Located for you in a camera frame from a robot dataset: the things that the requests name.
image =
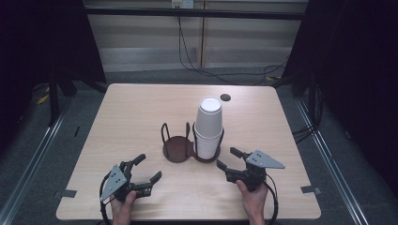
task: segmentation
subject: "human hand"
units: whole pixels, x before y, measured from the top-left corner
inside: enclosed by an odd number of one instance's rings
[[[132,190],[127,196],[124,202],[120,202],[117,199],[111,201],[113,225],[129,225],[131,221],[131,210],[132,205],[137,193]]]
[[[260,185],[255,191],[250,192],[246,185],[237,180],[237,188],[242,193],[243,208],[249,217],[251,225],[265,225],[264,205],[268,194],[268,189]]]

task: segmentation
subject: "wrist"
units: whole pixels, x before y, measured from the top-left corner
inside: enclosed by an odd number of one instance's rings
[[[264,213],[253,213],[249,215],[249,221],[251,225],[265,225]]]
[[[264,221],[264,217],[250,217],[249,218],[250,225],[265,225],[266,222]]]
[[[122,223],[122,222],[112,222],[112,225],[130,225],[130,223]]]

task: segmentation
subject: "black curtain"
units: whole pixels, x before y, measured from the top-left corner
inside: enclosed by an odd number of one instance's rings
[[[106,83],[87,16],[38,10],[83,6],[82,0],[0,3],[2,151],[12,140],[17,122],[31,100],[32,88],[36,84],[46,83],[51,75],[65,94],[73,95],[73,80]]]
[[[398,196],[398,3],[310,1],[284,76],[301,95],[313,73],[330,109]]]

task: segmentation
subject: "wooden table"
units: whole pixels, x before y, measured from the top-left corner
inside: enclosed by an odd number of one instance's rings
[[[133,219],[247,219],[240,192],[226,182],[216,161],[201,163],[191,157],[173,163],[161,150],[163,123],[168,124],[171,136],[184,136],[186,122],[192,125],[196,119],[200,99],[222,94],[231,100],[222,103],[225,134],[219,159],[229,168],[243,170],[243,160],[229,153],[234,146],[247,153],[259,149],[279,160],[284,170],[268,169],[278,189],[278,218],[319,218],[316,197],[300,189],[310,181],[275,89],[171,84],[110,85],[69,180],[67,189],[77,190],[76,196],[62,199],[57,217],[101,219],[99,189],[104,175],[120,161],[144,153],[146,159],[132,168],[131,182],[146,183],[157,171],[162,171],[162,178],[151,197],[135,202]],[[271,218],[272,212],[268,193],[265,217]]]

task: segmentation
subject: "paper cup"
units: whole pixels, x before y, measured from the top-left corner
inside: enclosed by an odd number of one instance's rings
[[[205,147],[199,143],[194,144],[195,152],[197,156],[202,159],[211,159],[216,155],[218,145],[214,147]]]
[[[222,133],[222,104],[214,97],[204,97],[199,105],[195,129],[203,138],[216,138]]]
[[[195,127],[194,127],[193,132],[195,132],[196,138],[197,138],[197,139],[200,139],[200,140],[202,140],[202,141],[216,141],[216,140],[219,140],[220,137],[222,136],[222,131],[221,131],[217,136],[214,136],[214,137],[205,137],[205,136],[203,136],[202,134],[200,134],[200,133],[196,130],[196,125],[195,125]]]

